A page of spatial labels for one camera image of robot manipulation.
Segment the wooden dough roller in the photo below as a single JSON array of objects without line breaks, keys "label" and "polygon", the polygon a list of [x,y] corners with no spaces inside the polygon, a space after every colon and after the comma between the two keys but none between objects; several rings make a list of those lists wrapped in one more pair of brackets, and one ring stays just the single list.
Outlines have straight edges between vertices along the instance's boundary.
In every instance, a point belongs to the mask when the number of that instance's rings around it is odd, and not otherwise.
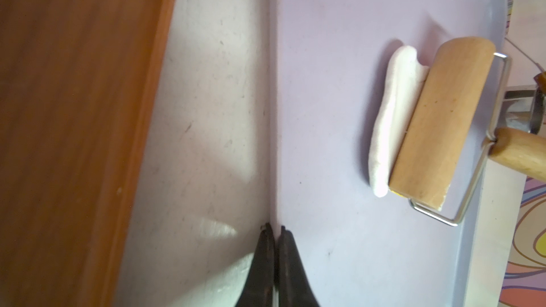
[{"label": "wooden dough roller", "polygon": [[[494,58],[503,61],[496,99],[471,180],[453,218],[440,214]],[[545,180],[545,139],[499,127],[504,88],[511,67],[482,37],[455,38],[443,43],[428,73],[391,175],[390,189],[408,198],[416,211],[456,227],[464,219],[487,159]]]}]

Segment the lilac plastic cutting mat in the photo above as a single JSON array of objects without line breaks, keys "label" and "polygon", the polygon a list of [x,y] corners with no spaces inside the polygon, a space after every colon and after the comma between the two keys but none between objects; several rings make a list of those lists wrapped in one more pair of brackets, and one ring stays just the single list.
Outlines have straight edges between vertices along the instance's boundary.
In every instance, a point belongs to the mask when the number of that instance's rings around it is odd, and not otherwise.
[{"label": "lilac plastic cutting mat", "polygon": [[376,197],[368,149],[402,44],[425,65],[445,41],[501,47],[506,0],[271,0],[277,224],[321,306],[463,306],[479,198],[460,226]]}]

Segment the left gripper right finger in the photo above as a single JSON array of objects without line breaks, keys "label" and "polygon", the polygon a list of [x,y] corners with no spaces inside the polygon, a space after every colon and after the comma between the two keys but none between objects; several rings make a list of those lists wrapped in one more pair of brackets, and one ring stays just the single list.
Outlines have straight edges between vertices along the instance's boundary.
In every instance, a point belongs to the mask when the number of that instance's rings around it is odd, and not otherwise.
[{"label": "left gripper right finger", "polygon": [[278,306],[313,306],[319,303],[311,289],[292,232],[282,226],[278,239]]}]

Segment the round metal cutter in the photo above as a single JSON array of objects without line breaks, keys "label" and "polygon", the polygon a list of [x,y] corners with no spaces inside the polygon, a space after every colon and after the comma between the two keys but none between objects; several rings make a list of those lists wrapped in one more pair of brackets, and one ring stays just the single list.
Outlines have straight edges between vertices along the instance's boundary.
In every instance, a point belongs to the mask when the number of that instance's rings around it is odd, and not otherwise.
[{"label": "round metal cutter", "polygon": [[545,94],[537,85],[508,87],[502,113],[505,126],[538,135],[545,116]]}]

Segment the white dough piece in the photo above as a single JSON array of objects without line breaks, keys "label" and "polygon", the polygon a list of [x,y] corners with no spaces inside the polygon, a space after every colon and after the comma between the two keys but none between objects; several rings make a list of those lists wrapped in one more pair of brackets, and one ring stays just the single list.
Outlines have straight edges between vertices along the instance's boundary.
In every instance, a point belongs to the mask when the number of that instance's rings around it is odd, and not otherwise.
[{"label": "white dough piece", "polygon": [[417,49],[399,47],[388,63],[380,109],[368,152],[368,176],[375,196],[389,192],[389,179],[427,79],[429,67],[417,59]]}]

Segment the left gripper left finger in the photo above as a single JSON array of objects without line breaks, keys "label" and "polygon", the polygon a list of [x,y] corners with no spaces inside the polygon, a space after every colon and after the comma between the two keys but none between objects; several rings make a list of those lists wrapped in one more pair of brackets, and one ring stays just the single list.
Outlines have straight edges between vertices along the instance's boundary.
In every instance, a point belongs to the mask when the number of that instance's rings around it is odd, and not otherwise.
[{"label": "left gripper left finger", "polygon": [[266,223],[261,227],[250,270],[235,306],[273,306],[275,261],[274,233],[271,224]]}]

